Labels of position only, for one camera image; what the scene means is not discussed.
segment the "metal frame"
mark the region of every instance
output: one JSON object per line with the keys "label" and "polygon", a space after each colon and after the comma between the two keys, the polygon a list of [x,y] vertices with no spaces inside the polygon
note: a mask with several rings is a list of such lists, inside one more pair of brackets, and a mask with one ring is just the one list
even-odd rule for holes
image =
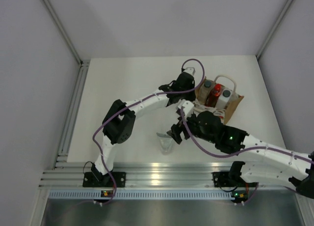
{"label": "metal frame", "polygon": [[[91,189],[82,187],[83,181],[83,164],[84,163],[67,163],[67,155],[75,126],[76,117],[79,110],[80,99],[88,72],[89,61],[82,61],[78,55],[73,43],[71,42],[66,30],[59,20],[53,6],[49,0],[41,0],[50,14],[53,22],[74,59],[80,65],[77,81],[68,108],[65,124],[59,142],[57,153],[54,157],[52,170],[46,170],[43,173],[39,184],[36,199],[34,202],[33,213],[29,226],[39,226],[41,224],[47,200],[51,192],[69,191],[90,192]],[[265,41],[257,53],[257,59],[261,57],[267,45],[274,37],[283,18],[291,8],[295,0],[287,0],[282,11],[280,12],[275,24],[270,29]],[[213,190],[213,180],[211,173],[213,171],[229,170],[231,163],[210,163],[210,164],[124,164],[115,163],[115,169],[127,172],[126,191],[140,190],[188,190],[192,192],[211,191]],[[261,185],[260,190],[282,190],[281,187]],[[306,226],[314,225],[314,200],[297,196],[297,202],[300,207],[302,217]]]}

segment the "white bag handle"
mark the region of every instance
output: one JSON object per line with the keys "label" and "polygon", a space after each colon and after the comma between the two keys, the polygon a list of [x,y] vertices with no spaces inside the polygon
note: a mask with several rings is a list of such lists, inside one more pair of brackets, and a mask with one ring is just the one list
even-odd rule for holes
{"label": "white bag handle", "polygon": [[216,83],[217,79],[219,77],[225,77],[227,78],[228,80],[230,80],[232,83],[234,83],[234,89],[233,89],[233,92],[236,92],[236,82],[231,78],[229,77],[228,75],[217,75],[217,77],[215,78],[214,82]]}

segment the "metal floor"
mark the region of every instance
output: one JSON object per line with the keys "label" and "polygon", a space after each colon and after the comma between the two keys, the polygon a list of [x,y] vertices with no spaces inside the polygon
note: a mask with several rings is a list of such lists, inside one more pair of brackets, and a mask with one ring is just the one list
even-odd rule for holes
{"label": "metal floor", "polygon": [[42,226],[303,226],[294,194],[258,191],[246,206],[210,200],[117,200],[100,207],[50,199]]}

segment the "white table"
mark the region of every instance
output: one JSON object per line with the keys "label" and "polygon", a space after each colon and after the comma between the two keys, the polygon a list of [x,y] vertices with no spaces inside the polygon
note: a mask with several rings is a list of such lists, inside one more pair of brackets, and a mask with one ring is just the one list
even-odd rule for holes
{"label": "white table", "polygon": [[[156,90],[160,85],[175,80],[181,72],[182,63],[192,56],[179,57],[132,57],[92,59],[78,116],[70,145],[68,162],[95,161],[99,150],[92,141],[93,133],[102,124],[112,103],[121,99],[129,101]],[[277,119],[255,56],[193,56],[199,59],[206,76],[214,79],[218,74],[227,74],[237,81],[237,93],[244,95],[228,125],[234,126],[263,141],[285,147]],[[195,83],[201,79],[202,70],[198,63],[188,62],[195,67]],[[232,87],[227,80],[221,83]],[[119,145],[116,162],[126,163],[207,163],[219,162],[204,154],[191,139],[175,144],[173,152],[162,155],[156,132],[165,133],[177,123],[174,106],[160,109],[136,121],[132,136]],[[97,140],[101,143],[102,132]],[[221,154],[214,145],[200,140],[200,144]]]}

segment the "gray wall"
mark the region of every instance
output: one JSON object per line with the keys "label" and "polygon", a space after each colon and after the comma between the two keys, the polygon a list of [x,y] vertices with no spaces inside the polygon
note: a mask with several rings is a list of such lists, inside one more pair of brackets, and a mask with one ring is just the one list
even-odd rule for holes
{"label": "gray wall", "polygon": [[51,0],[81,57],[255,55],[286,0]]}
{"label": "gray wall", "polygon": [[0,222],[23,226],[78,66],[40,0],[0,0]]}
{"label": "gray wall", "polygon": [[314,0],[296,0],[260,66],[286,146],[314,151]]}

